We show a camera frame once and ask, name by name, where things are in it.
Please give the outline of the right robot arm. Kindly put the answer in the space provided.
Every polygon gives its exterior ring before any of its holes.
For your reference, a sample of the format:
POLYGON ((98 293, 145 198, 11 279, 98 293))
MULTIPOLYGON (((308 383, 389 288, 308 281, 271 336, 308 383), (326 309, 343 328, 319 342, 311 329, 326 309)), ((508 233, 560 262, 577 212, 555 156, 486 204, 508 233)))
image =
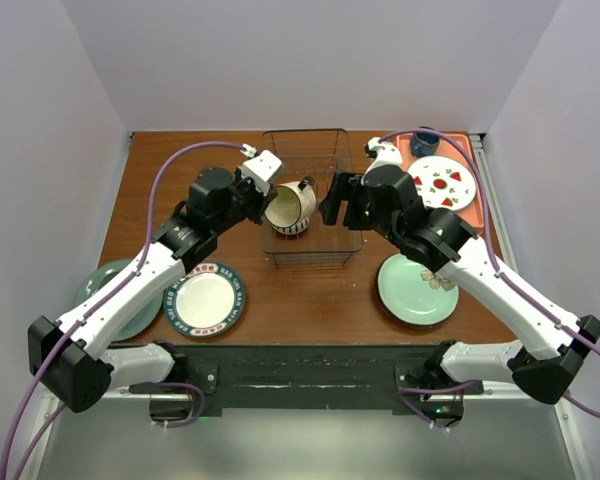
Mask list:
POLYGON ((569 396, 600 338, 600 320, 577 317, 540 294, 459 215, 426 206, 408 173, 393 165, 365 174, 338 171, 318 210, 326 225, 343 213, 348 229, 377 232, 409 260, 467 291, 515 335, 508 343, 444 343, 426 364, 432 390, 495 381, 548 405, 569 396))

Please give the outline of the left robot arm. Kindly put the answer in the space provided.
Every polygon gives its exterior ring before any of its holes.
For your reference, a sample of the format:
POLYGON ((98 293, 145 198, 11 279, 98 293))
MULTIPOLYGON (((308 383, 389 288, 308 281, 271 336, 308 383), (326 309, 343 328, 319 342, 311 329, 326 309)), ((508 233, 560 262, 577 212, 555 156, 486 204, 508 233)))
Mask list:
POLYGON ((284 170, 281 162, 260 161, 246 161, 235 171, 202 170, 187 199, 104 289, 56 321, 41 316, 30 325, 34 378, 74 413, 121 386, 155 383, 165 392, 180 390, 189 373, 188 360, 170 344, 154 342, 119 352, 108 347, 155 295, 213 253, 221 234, 244 220, 261 223, 284 170))

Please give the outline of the mint green flower plate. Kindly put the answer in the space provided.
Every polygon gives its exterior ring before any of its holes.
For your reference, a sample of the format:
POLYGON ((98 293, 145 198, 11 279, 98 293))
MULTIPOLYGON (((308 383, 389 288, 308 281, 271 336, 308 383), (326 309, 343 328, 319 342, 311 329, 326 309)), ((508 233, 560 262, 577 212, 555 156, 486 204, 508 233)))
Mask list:
POLYGON ((413 328, 432 328, 443 323, 459 301, 455 284, 401 254, 394 254, 381 264, 375 290, 383 310, 413 328))

